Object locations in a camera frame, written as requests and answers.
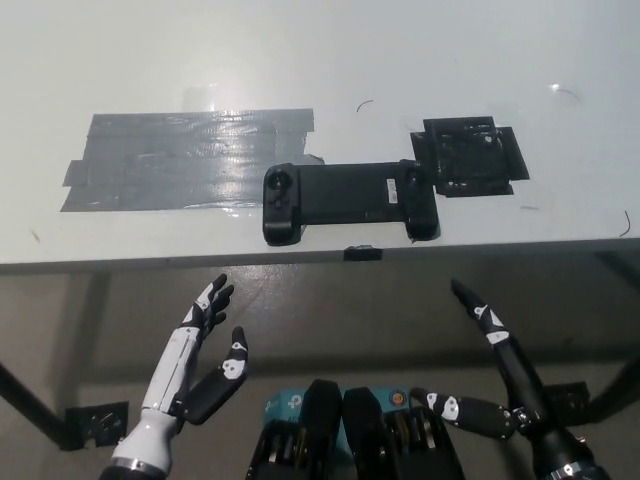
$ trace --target metal bracket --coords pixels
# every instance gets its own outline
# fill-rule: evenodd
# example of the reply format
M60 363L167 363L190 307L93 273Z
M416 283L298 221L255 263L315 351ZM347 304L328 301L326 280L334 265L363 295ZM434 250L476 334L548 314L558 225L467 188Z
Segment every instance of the metal bracket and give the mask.
M65 424L83 443L94 440L96 447L117 445L127 434L129 402L68 408Z

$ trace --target thin wire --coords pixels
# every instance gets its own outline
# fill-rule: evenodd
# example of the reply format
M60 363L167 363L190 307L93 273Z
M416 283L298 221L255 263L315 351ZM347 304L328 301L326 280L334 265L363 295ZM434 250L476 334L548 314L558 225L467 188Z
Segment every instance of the thin wire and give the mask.
M629 214L627 213L627 211L626 211L626 210L624 211L624 214L625 214L625 215L626 215L626 217L627 217L627 224L628 224L628 227L627 227L627 229L626 229L623 233L621 233L621 234L620 234L620 238L624 237L627 233L629 233L629 232L631 231L631 220L629 219Z
M371 103L371 102L373 102L373 100L365 100L364 102L362 102L360 105L358 105L358 108L356 108L356 113L360 111L360 108L362 108L363 105L366 105L367 103Z
M580 97L578 95L576 95L575 93L573 93L571 90L567 90L566 88L558 88L557 90L554 90L555 92L564 92L564 93L568 93L569 95L571 95L573 98L575 98L576 100L580 101Z

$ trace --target white robotic arm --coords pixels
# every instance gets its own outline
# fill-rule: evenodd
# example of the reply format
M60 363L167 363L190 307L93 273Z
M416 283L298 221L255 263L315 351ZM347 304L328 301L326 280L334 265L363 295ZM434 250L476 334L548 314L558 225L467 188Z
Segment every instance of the white robotic arm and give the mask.
M233 286L226 275L210 283L171 334L142 402L140 422L116 447L100 480L164 480L171 471L171 440L184 421L200 425L240 388L246 378L248 345L241 327L222 365L191 388L198 352L223 322Z

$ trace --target black game controller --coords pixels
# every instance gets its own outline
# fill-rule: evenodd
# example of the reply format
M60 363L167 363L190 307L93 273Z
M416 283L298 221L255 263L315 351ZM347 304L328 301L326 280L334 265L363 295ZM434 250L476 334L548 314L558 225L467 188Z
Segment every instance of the black game controller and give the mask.
M438 232L432 183L419 163L271 167L264 178L262 231L269 245L298 243L302 225L404 222L409 238Z

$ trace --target black device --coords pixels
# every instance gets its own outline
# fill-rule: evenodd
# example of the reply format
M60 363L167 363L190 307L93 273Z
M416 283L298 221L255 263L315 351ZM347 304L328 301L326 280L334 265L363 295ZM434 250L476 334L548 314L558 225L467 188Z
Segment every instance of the black device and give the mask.
M326 479L341 413L338 384L314 380L302 399L297 423L273 420L264 427L246 480Z
M416 160L447 197L511 195L511 180L529 172L511 127L496 127L492 117L424 120L413 132Z
M342 420L359 480L464 480L440 417L423 407L382 413L366 387L347 390Z
M271 167L264 178L262 231L269 245L298 243L303 225L404 222L413 240L438 232L432 182L413 160Z

